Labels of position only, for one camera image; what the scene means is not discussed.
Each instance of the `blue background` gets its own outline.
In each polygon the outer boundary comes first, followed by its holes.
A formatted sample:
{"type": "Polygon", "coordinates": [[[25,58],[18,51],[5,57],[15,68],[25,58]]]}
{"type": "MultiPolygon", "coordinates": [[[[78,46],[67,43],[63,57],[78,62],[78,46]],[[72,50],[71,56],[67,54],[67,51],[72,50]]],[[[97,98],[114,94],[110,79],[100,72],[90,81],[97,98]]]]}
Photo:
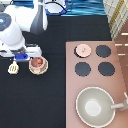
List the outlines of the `blue background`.
{"type": "MultiPolygon", "coordinates": [[[[14,4],[33,8],[33,0],[14,0],[14,4]]],[[[69,0],[67,11],[63,16],[106,15],[103,0],[69,0]]]]}

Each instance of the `pink mat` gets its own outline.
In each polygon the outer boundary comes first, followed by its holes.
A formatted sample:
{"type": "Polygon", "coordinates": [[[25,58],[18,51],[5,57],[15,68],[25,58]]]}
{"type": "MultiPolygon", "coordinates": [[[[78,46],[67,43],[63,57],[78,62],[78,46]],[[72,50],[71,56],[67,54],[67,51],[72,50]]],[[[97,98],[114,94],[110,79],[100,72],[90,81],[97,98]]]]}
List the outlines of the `pink mat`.
{"type": "MultiPolygon", "coordinates": [[[[81,90],[89,86],[96,86],[106,90],[119,103],[125,99],[126,87],[113,41],[77,41],[66,43],[66,128],[90,128],[81,121],[76,112],[76,98],[81,90]],[[91,48],[91,54],[87,58],[79,58],[74,54],[74,49],[79,44],[87,44],[91,48]],[[111,55],[101,58],[96,54],[98,45],[107,45],[111,48],[111,55]],[[115,67],[112,76],[102,76],[98,71],[101,62],[110,62],[115,67]],[[88,76],[80,77],[75,73],[75,65],[78,62],[87,62],[91,67],[88,76]]],[[[106,128],[128,128],[128,111],[117,111],[113,122],[106,128]]]]}

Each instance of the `orange object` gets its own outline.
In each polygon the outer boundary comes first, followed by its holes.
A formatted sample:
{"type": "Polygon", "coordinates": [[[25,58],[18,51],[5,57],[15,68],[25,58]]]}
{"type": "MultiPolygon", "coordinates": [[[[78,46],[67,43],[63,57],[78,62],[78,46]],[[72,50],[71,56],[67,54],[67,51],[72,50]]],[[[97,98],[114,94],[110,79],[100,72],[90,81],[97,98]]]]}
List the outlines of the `orange object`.
{"type": "Polygon", "coordinates": [[[38,64],[43,64],[43,60],[41,58],[37,58],[37,63],[38,64]]]}

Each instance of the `black circle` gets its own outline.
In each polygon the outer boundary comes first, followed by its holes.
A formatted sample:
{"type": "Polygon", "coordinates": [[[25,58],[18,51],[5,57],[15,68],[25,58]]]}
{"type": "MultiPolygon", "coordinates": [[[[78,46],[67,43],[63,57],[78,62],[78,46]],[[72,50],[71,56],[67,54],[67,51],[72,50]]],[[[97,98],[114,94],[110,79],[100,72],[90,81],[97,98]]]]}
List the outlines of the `black circle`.
{"type": "Polygon", "coordinates": [[[79,76],[87,76],[89,75],[91,68],[86,62],[79,62],[75,66],[75,72],[79,76]]]}
{"type": "Polygon", "coordinates": [[[108,57],[111,55],[111,49],[106,45],[99,45],[96,48],[96,54],[100,57],[108,57]]]}
{"type": "Polygon", "coordinates": [[[109,62],[100,63],[98,70],[103,76],[112,76],[115,72],[114,66],[109,62]]]}
{"type": "Polygon", "coordinates": [[[79,57],[79,58],[84,58],[84,57],[79,56],[79,55],[77,54],[77,52],[76,52],[76,48],[77,48],[77,47],[75,47],[75,49],[74,49],[74,54],[75,54],[77,57],[79,57]]]}

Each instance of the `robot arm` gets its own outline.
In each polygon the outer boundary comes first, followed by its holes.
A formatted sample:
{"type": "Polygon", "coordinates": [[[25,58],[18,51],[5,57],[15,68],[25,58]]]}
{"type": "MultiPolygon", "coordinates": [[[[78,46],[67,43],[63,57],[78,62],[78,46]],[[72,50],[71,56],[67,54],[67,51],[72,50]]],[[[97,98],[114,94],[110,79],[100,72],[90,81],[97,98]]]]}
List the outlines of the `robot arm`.
{"type": "Polygon", "coordinates": [[[34,0],[34,9],[9,5],[4,13],[9,14],[21,31],[40,34],[47,29],[48,21],[43,0],[34,0]]]}
{"type": "Polygon", "coordinates": [[[40,47],[25,45],[22,31],[40,34],[47,29],[48,21],[42,0],[34,0],[34,9],[9,5],[0,13],[0,55],[13,57],[26,53],[29,57],[39,57],[40,47]]]}

